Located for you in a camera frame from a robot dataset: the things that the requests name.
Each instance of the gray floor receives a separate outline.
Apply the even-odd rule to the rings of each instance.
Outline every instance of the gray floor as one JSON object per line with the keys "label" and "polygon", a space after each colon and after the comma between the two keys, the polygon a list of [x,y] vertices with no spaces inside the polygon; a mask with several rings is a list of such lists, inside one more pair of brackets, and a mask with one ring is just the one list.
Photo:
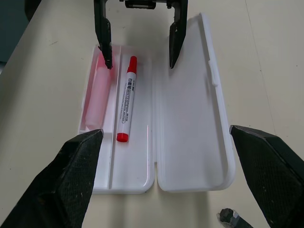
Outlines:
{"label": "gray floor", "polygon": [[24,0],[0,0],[0,62],[8,61],[27,25]]}

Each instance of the pink translucent object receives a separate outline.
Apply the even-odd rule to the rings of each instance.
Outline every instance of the pink translucent object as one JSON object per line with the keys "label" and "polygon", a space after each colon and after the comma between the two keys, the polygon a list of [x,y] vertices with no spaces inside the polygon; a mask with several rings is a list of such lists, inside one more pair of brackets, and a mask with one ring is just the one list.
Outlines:
{"label": "pink translucent object", "polygon": [[110,88],[110,70],[105,66],[104,58],[102,54],[100,54],[93,81],[89,106],[85,115],[85,124],[89,130],[99,129],[102,127]]}

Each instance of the whiteboard marker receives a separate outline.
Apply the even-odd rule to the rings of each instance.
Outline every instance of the whiteboard marker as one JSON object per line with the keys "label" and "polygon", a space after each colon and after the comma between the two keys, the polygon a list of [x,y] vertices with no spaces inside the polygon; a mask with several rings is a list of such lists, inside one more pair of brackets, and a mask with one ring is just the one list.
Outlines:
{"label": "whiteboard marker", "polygon": [[123,100],[120,110],[120,117],[118,122],[117,138],[119,142],[127,142],[129,140],[133,100],[135,92],[135,80],[136,80],[136,67],[137,58],[132,56],[130,59],[130,65],[127,71],[127,76],[123,91]]}

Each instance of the red marker cap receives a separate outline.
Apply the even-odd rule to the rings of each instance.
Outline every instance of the red marker cap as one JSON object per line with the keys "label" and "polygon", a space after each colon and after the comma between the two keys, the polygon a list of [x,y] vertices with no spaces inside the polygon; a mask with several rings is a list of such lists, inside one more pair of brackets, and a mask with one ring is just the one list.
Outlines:
{"label": "red marker cap", "polygon": [[129,140],[129,136],[125,133],[118,133],[116,140],[122,143],[126,143]]}
{"label": "red marker cap", "polygon": [[137,58],[136,58],[136,56],[132,56],[130,59],[130,65],[129,65],[127,73],[133,72],[136,74],[136,72],[137,72],[136,67],[137,67]]}

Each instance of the beige table surface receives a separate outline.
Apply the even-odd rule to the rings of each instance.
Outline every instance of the beige table surface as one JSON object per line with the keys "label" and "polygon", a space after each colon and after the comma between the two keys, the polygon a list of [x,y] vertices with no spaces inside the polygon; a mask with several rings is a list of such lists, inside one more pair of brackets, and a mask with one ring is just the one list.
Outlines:
{"label": "beige table surface", "polygon": [[[189,0],[208,15],[230,124],[277,134],[304,158],[304,1]],[[169,34],[173,10],[107,3],[112,42],[153,47]],[[0,223],[33,178],[77,133],[97,43],[93,0],[42,0],[0,77]],[[237,154],[226,190],[171,194],[157,181],[142,195],[93,195],[84,228],[217,228],[216,213],[237,210],[269,227]]]}

